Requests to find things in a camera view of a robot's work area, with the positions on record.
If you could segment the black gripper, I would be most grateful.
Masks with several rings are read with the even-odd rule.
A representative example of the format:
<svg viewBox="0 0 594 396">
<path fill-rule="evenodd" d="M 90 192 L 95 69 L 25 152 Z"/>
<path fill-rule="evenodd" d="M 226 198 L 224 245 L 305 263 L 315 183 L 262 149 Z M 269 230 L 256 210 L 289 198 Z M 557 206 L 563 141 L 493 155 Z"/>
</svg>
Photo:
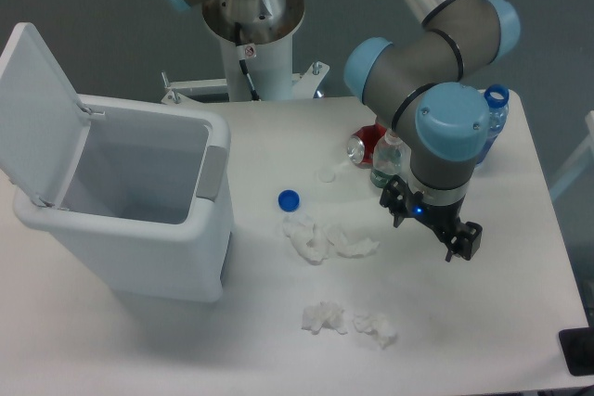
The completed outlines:
<svg viewBox="0 0 594 396">
<path fill-rule="evenodd" d="M 483 227 L 474 222 L 462 223 L 459 212 L 464 197 L 444 198 L 444 191 L 438 198 L 414 189 L 400 176 L 393 176 L 383 188 L 380 205 L 393 216 L 397 228 L 405 219 L 413 219 L 439 234 L 439 240 L 447 247 L 445 261 L 454 257 L 470 261 L 480 248 Z"/>
</svg>

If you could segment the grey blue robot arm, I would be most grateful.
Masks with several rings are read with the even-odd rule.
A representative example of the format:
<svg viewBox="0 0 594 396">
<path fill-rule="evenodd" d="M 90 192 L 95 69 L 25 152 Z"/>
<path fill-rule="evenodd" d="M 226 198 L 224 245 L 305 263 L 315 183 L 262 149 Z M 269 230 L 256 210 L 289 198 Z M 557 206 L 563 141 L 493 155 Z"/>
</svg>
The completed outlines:
<svg viewBox="0 0 594 396">
<path fill-rule="evenodd" d="M 300 26 L 303 0 L 170 0 L 200 6 L 224 58 L 227 91 L 235 101 L 287 99 L 290 56 L 269 56 L 268 45 Z M 410 147 L 407 177 L 396 176 L 381 205 L 396 224 L 412 218 L 431 229 L 449 257 L 469 260 L 482 228 L 459 211 L 489 128 L 484 97 L 462 84 L 465 75 L 508 54 L 521 24 L 505 0 L 405 0 L 423 34 L 397 48 L 370 38 L 349 56 L 345 84 L 387 129 Z"/>
</svg>

